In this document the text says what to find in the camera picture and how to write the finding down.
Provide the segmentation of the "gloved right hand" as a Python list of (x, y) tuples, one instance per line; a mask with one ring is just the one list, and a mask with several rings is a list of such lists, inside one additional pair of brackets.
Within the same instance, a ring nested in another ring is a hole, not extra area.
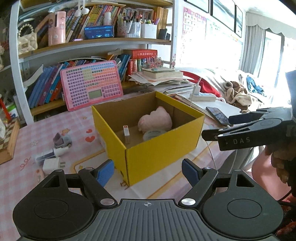
[(271, 131), (271, 140), (266, 145), (265, 153), (271, 156), (271, 165), (276, 168), (281, 182), (295, 189), (295, 126), (277, 126)]

